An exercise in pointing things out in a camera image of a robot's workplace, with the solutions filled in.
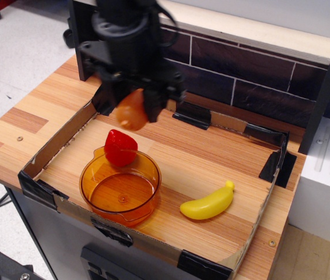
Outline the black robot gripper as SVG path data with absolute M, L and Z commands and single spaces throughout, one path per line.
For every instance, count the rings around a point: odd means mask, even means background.
M 84 41 L 79 50 L 86 66 L 101 79 L 94 96 L 103 103 L 100 114 L 108 116 L 133 87 L 144 89 L 150 123 L 157 122 L 168 99 L 184 100 L 184 76 L 163 57 L 163 49 L 173 45 L 178 34 L 164 42 L 159 15 L 159 11 L 92 15 L 92 28 L 99 39 Z

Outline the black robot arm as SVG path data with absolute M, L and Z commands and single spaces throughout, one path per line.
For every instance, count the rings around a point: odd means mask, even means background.
M 178 39 L 164 41 L 160 15 L 171 14 L 157 1 L 97 1 L 92 28 L 97 41 L 84 41 L 79 50 L 101 86 L 94 97 L 100 113 L 109 114 L 133 89 L 143 89 L 144 112 L 156 122 L 168 100 L 184 100 L 184 75 L 163 56 Z

